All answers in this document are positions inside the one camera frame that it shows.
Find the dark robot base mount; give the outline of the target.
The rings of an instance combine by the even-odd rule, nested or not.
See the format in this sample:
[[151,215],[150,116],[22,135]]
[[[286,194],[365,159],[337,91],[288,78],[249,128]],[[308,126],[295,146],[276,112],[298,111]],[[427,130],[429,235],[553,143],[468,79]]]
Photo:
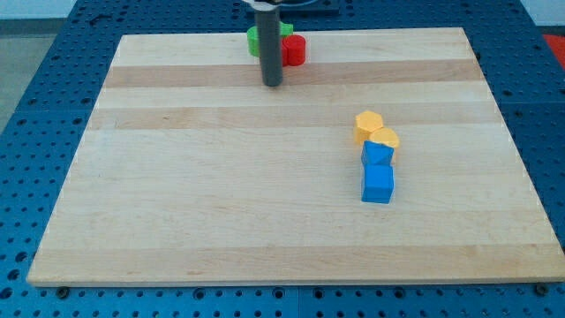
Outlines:
[[339,0],[243,0],[248,15],[260,13],[277,13],[279,18],[285,16],[320,16],[336,15],[340,11]]

